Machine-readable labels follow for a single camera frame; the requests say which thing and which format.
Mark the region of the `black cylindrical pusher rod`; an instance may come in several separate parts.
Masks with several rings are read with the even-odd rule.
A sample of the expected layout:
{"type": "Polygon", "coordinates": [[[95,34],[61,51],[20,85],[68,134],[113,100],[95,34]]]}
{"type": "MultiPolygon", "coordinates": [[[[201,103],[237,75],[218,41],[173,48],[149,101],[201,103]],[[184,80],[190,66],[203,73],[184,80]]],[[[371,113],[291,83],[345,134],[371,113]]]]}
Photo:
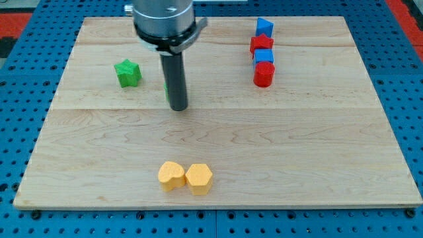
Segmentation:
{"type": "Polygon", "coordinates": [[[183,55],[160,55],[160,59],[170,107],[174,111],[183,111],[188,107],[183,55]]]}

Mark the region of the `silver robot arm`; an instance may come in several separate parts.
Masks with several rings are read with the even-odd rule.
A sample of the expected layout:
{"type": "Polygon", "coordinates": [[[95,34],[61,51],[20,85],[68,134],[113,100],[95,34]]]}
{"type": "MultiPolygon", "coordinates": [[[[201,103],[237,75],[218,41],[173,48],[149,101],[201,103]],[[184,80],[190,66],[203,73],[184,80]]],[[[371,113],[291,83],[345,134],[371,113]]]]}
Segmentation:
{"type": "Polygon", "coordinates": [[[133,18],[141,42],[160,54],[170,108],[185,110],[188,93],[182,53],[197,41],[208,19],[196,20],[192,0],[132,0],[124,12],[133,18]]]}

